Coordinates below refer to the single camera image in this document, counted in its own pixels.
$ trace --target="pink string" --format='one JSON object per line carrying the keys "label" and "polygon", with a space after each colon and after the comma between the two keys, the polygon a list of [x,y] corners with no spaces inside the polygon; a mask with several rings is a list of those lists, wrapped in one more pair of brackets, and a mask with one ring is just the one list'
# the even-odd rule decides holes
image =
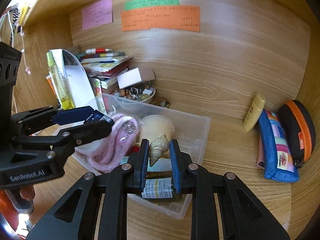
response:
{"label": "pink string", "polygon": [[133,117],[115,114],[111,118],[115,124],[109,137],[104,138],[97,150],[87,157],[91,167],[104,173],[119,166],[139,133],[138,122]]}

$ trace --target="pink sticky note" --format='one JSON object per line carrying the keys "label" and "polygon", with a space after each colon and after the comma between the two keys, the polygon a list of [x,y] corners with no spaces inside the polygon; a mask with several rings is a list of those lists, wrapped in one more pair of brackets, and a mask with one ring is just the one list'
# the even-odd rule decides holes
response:
{"label": "pink sticky note", "polygon": [[82,30],[112,22],[112,0],[101,0],[82,10]]}

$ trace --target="black and orange case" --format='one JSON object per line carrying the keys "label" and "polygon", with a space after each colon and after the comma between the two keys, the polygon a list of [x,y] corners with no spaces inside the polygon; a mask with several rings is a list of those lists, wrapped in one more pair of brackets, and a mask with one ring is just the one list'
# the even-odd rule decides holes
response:
{"label": "black and orange case", "polygon": [[306,162],[315,147],[316,131],[310,114],[298,100],[286,102],[278,109],[278,117],[297,168]]}

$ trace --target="human hand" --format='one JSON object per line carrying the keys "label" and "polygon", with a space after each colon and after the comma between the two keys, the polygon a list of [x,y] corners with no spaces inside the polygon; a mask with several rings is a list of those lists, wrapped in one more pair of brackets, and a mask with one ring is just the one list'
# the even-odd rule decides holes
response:
{"label": "human hand", "polygon": [[33,200],[36,196],[35,188],[33,187],[33,185],[22,187],[20,189],[20,196],[28,201]]}

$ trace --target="spiral conch shell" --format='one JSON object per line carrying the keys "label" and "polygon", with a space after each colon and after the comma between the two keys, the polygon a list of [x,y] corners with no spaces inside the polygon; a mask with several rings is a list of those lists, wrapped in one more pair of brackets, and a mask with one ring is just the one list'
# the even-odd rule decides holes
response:
{"label": "spiral conch shell", "polygon": [[150,167],[155,165],[155,163],[163,156],[165,152],[169,150],[169,141],[165,134],[160,134],[157,139],[155,139],[150,144]]}

